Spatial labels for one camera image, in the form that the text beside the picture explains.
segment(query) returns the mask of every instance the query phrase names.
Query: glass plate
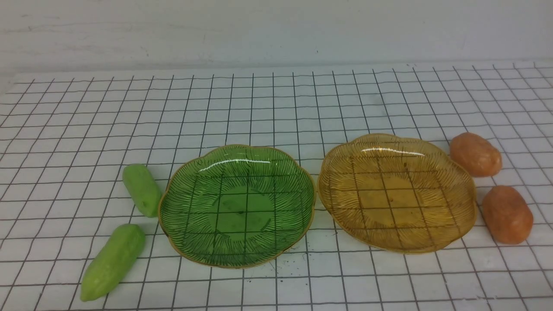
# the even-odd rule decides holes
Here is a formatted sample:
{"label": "glass plate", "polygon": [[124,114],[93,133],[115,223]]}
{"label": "glass plate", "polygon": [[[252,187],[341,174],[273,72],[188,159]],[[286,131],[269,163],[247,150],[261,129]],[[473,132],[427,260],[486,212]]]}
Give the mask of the glass plate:
{"label": "glass plate", "polygon": [[339,145],[322,163],[318,189],[345,231],[396,252],[444,248],[477,216],[472,178],[420,139],[369,134]]}
{"label": "glass plate", "polygon": [[243,268],[298,242],[314,214],[311,175],[286,153],[229,145],[184,164],[159,205],[159,223],[182,256]]}

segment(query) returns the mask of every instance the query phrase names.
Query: black grid line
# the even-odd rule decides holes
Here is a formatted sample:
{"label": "black grid line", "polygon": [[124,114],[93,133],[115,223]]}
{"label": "black grid line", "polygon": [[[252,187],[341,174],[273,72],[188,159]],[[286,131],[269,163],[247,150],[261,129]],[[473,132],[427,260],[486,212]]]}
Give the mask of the black grid line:
{"label": "black grid line", "polygon": [[[0,227],[7,228],[6,231],[0,230],[3,234],[0,241],[0,268],[8,267],[7,265],[17,267],[14,272],[17,275],[13,279],[0,283],[0,288],[8,291],[2,308],[8,310],[13,306],[18,301],[17,293],[36,289],[37,296],[32,301],[32,307],[34,310],[40,309],[42,304],[52,298],[52,288],[64,288],[73,294],[60,298],[64,305],[69,304],[69,307],[63,307],[62,310],[80,308],[80,303],[75,301],[78,299],[78,285],[86,267],[85,263],[94,257],[93,248],[109,236],[109,230],[115,224],[139,222],[145,224],[147,240],[151,243],[139,256],[146,263],[146,270],[138,272],[137,278],[122,282],[128,286],[137,286],[140,288],[139,292],[136,292],[134,300],[121,303],[121,308],[111,308],[107,304],[108,298],[103,297],[96,302],[96,308],[88,309],[145,310],[147,306],[141,306],[142,294],[147,289],[146,286],[157,288],[154,284],[165,284],[164,288],[171,287],[165,296],[172,295],[172,299],[168,299],[167,305],[163,307],[148,307],[149,310],[205,310],[214,307],[244,309],[265,306],[279,309],[279,306],[292,305],[310,306],[313,310],[314,306],[325,304],[347,309],[350,308],[349,305],[359,303],[376,304],[384,308],[385,304],[392,303],[386,300],[386,292],[382,292],[386,291],[383,289],[386,286],[384,278],[402,276],[405,280],[409,279],[411,284],[409,290],[406,288],[407,292],[399,295],[412,295],[413,298],[397,302],[412,303],[418,309],[422,308],[419,306],[422,302],[450,302],[452,308],[457,310],[458,306],[454,302],[461,300],[483,299],[487,302],[491,299],[504,299],[520,301],[526,310],[533,311],[528,299],[553,298],[553,287],[548,278],[553,271],[543,261],[543,251],[553,248],[553,242],[547,240],[553,230],[553,214],[549,211],[553,201],[544,194],[544,191],[550,190],[548,187],[551,187],[553,181],[552,69],[553,66],[544,64],[512,63],[501,66],[468,65],[461,68],[449,66],[439,69],[428,66],[408,70],[405,67],[390,67],[378,71],[355,69],[340,73],[327,68],[318,74],[313,71],[295,74],[290,71],[290,74],[285,75],[265,71],[256,75],[224,76],[213,70],[205,71],[202,75],[152,76],[151,79],[135,79],[135,76],[120,79],[114,76],[111,79],[76,77],[65,81],[28,79],[16,82],[13,91],[0,96],[0,116],[3,118],[0,123]],[[216,79],[220,82],[218,85],[214,84]],[[382,110],[384,113],[375,115],[375,110]],[[392,121],[397,120],[395,117],[405,117],[410,120],[409,124],[393,123]],[[417,123],[422,119],[433,118],[437,123]],[[378,125],[382,120],[386,120],[388,124]],[[447,124],[442,120],[457,121]],[[139,216],[135,207],[129,206],[129,212],[122,214],[111,213],[116,205],[129,202],[128,195],[121,190],[120,173],[123,166],[131,161],[147,163],[157,182],[163,185],[178,166],[214,147],[227,144],[231,140],[249,144],[255,141],[255,144],[281,148],[316,178],[316,166],[320,165],[330,148],[364,133],[396,133],[423,139],[431,137],[427,140],[439,146],[447,146],[453,136],[464,131],[485,133],[486,138],[493,140],[502,149],[504,164],[510,170],[509,176],[496,176],[477,182],[478,191],[486,191],[490,186],[507,180],[509,185],[521,191],[529,206],[537,212],[535,230],[545,234],[542,238],[531,235],[519,246],[498,245],[495,242],[474,245],[474,242],[469,242],[464,237],[444,251],[465,253],[471,267],[467,271],[447,271],[445,267],[450,263],[441,261],[439,253],[435,253],[432,258],[436,258],[437,267],[431,272],[419,272],[416,266],[409,263],[408,256],[401,255],[401,261],[405,265],[402,271],[397,274],[381,273],[377,270],[374,254],[381,255],[385,251],[366,246],[352,249],[348,242],[339,238],[344,231],[334,222],[328,222],[322,227],[323,223],[320,223],[317,228],[310,229],[305,244],[302,242],[299,247],[287,252],[305,255],[301,274],[280,275],[279,271],[286,271],[289,267],[286,262],[277,258],[274,261],[276,265],[264,276],[254,274],[246,277],[244,271],[221,275],[219,270],[210,268],[207,269],[209,273],[197,278],[181,279],[179,275],[187,264],[186,259],[175,252],[162,249],[165,247],[162,245],[166,243],[166,237],[161,236],[163,233],[158,225],[154,228],[154,222],[148,222],[149,220]],[[514,148],[513,143],[518,143],[520,148]],[[110,169],[114,171],[108,175],[106,171]],[[82,182],[69,178],[73,170],[86,172],[79,179]],[[527,184],[525,181],[531,178],[533,172],[540,174],[536,176],[539,181]],[[34,189],[55,191],[41,197],[43,192],[33,193]],[[66,195],[67,189],[75,193]],[[91,213],[91,216],[81,214],[83,208],[89,208],[92,202],[100,204],[96,207],[97,212]],[[324,212],[325,209],[318,206],[316,211]],[[318,221],[323,220],[315,217],[315,222]],[[85,230],[86,223],[90,223],[90,229]],[[22,234],[22,224],[28,224],[29,233]],[[61,224],[63,227],[43,233],[43,228],[52,230],[53,224]],[[479,230],[484,227],[482,223],[475,225],[475,229]],[[331,248],[325,247],[318,240],[328,232],[335,235],[331,241],[326,242],[329,243],[328,246],[336,244]],[[79,258],[66,258],[68,246],[73,241],[84,241],[82,248],[86,252]],[[46,243],[54,245],[51,255],[37,257],[37,251],[38,254],[46,251],[43,247],[49,245]],[[18,245],[22,254],[7,253]],[[502,262],[501,266],[505,268],[477,268],[471,251],[487,249],[499,251],[498,263]],[[512,258],[509,256],[518,250],[527,250],[530,254],[528,260],[535,262],[535,265],[525,269],[511,268],[509,260]],[[336,263],[333,263],[336,273],[328,271],[324,275],[311,275],[321,267],[317,262],[310,262],[310,256],[325,253],[336,254]],[[367,265],[373,267],[373,272],[352,274],[352,263],[347,261],[350,255],[366,255],[365,258],[372,261],[367,262]],[[154,258],[173,261],[177,276],[167,281],[149,279],[148,273],[156,274],[159,271],[159,267],[150,264]],[[64,283],[54,280],[55,265],[63,267],[64,263],[69,262],[83,263],[82,270],[75,272],[75,280]],[[25,264],[51,266],[44,271],[44,279],[27,284],[18,281],[20,274],[28,273]],[[489,295],[486,293],[489,284],[480,278],[485,273],[508,275],[507,279],[510,279],[515,295],[486,296]],[[539,278],[533,281],[545,284],[546,288],[536,292],[521,287],[521,282],[528,281],[521,273]],[[419,285],[414,282],[415,277],[419,276],[435,276],[443,279],[444,283],[451,277],[471,277],[474,278],[475,285],[478,281],[476,287],[486,297],[459,298],[458,289],[446,284],[447,295],[444,297],[421,298],[416,293]],[[343,292],[343,299],[327,301],[326,297],[321,296],[317,286],[325,278],[336,281],[335,286],[330,288],[332,291]],[[352,284],[349,283],[352,278],[372,279],[371,282],[376,284],[378,301],[366,301],[357,297],[348,287]],[[248,292],[244,283],[252,279],[274,280],[275,291],[270,294],[271,303],[251,304],[247,301]],[[287,289],[279,287],[280,281],[303,282],[304,279],[306,286],[302,288],[306,290],[306,294],[309,291],[309,297],[291,302]],[[233,281],[237,286],[241,284],[239,299],[228,305],[219,305],[213,301],[210,303],[209,295],[215,295],[215,292],[210,292],[212,280]],[[208,293],[203,293],[205,303],[188,307],[180,304],[180,297],[186,293],[180,292],[179,284],[187,282],[208,284]],[[109,301],[120,299],[118,295],[117,292],[109,294]]]}

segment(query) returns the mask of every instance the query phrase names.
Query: green toy vegetable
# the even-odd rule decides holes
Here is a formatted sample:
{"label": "green toy vegetable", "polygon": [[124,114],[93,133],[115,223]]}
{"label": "green toy vegetable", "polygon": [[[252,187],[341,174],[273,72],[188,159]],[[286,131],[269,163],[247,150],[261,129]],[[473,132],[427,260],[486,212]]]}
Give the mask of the green toy vegetable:
{"label": "green toy vegetable", "polygon": [[148,168],[143,164],[131,164],[123,169],[123,183],[138,210],[146,217],[158,216],[161,191]]}
{"label": "green toy vegetable", "polygon": [[81,283],[81,300],[96,300],[112,291],[133,266],[145,241],[138,225],[117,227],[86,269]]}

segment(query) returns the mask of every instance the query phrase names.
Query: grid paper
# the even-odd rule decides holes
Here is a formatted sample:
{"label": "grid paper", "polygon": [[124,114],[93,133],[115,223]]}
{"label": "grid paper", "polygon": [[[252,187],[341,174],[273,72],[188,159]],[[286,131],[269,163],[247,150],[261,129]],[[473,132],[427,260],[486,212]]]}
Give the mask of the grid paper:
{"label": "grid paper", "polygon": [[[549,310],[553,303],[553,63],[20,75],[0,97],[0,303],[14,310]],[[400,255],[343,232],[320,203],[291,250],[248,269],[201,266],[133,208],[122,167],[159,186],[225,144],[273,146],[316,178],[324,154],[366,133],[447,151],[471,131],[503,155],[479,199],[512,185],[534,227],[495,243],[481,216],[447,248]],[[79,300],[90,261],[123,223],[147,246],[107,297]]]}

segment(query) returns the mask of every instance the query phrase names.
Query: toy sweet potato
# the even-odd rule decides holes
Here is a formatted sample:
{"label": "toy sweet potato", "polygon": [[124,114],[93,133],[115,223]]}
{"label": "toy sweet potato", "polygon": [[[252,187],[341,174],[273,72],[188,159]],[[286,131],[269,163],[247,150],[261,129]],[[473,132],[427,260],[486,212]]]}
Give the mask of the toy sweet potato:
{"label": "toy sweet potato", "polygon": [[484,221],[496,241],[519,244],[530,235],[534,216],[513,187],[493,187],[484,197],[482,208]]}
{"label": "toy sweet potato", "polygon": [[501,153],[484,138],[462,133],[451,140],[451,159],[473,177],[494,176],[501,170]]}

